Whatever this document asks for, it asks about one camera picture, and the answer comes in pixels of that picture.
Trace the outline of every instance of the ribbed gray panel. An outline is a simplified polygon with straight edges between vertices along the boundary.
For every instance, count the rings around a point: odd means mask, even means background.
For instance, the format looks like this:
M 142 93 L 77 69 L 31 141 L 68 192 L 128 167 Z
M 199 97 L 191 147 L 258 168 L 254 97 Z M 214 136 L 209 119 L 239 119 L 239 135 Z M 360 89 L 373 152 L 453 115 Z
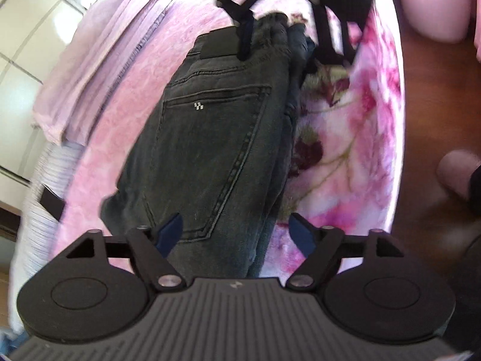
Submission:
M 409 346 L 366 342 L 342 331 L 313 296 L 277 279 L 197 279 L 158 296 L 148 314 L 113 338 L 60 345 L 32 338 L 13 361 L 434 361 L 440 339 Z

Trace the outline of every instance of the black tag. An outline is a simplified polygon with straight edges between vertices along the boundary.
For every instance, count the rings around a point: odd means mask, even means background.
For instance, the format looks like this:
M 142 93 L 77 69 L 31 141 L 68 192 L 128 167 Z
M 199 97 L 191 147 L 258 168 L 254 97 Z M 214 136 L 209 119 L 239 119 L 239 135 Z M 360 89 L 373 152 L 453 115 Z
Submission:
M 207 40 L 202 46 L 200 59 L 235 56 L 239 50 L 239 38 L 236 34 L 236 27 L 220 28 L 210 31 Z
M 42 196 L 38 201 L 43 208 L 51 214 L 51 216 L 60 221 L 62 217 L 63 208 L 65 207 L 65 201 L 50 190 L 47 186 L 43 186 Z

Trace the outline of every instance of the floral bedspread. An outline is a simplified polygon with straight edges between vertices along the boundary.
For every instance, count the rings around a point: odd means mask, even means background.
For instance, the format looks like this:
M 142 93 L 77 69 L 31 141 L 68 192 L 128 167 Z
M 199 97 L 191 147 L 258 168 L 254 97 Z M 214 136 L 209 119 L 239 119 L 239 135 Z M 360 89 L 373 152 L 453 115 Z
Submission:
M 391 227 L 403 156 L 403 71 L 393 2 L 376 1 L 349 71 L 322 67 L 306 79 L 292 166 L 264 276 L 284 281 L 304 259 L 288 235 L 291 212 L 348 234 Z M 302 15 L 307 33 L 316 40 L 306 0 L 262 0 L 254 6 L 257 15 L 273 10 Z M 67 195 L 52 255 L 88 229 L 108 233 L 99 219 L 100 203 L 115 191 L 123 162 L 165 85 L 198 35 L 230 24 L 213 0 L 178 0 L 170 8 L 100 118 Z M 331 24 L 335 29 L 336 20 Z

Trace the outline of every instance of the jeans back pocket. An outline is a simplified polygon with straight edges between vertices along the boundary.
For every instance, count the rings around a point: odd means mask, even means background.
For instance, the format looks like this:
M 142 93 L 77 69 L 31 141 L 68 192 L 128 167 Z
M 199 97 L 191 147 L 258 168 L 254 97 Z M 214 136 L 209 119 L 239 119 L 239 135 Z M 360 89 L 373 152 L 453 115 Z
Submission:
M 159 225 L 179 212 L 181 241 L 210 237 L 247 160 L 268 86 L 209 90 L 164 100 L 144 200 Z

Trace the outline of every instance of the jeans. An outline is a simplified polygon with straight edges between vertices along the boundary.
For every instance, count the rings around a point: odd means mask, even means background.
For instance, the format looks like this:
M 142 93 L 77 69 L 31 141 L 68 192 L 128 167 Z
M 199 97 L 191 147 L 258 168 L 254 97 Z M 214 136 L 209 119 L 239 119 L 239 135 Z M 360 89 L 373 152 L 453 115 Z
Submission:
M 197 38 L 132 148 L 101 218 L 112 234 L 179 212 L 168 260 L 193 277 L 258 276 L 286 182 L 307 46 L 287 17 L 256 22 L 251 56 L 200 59 Z

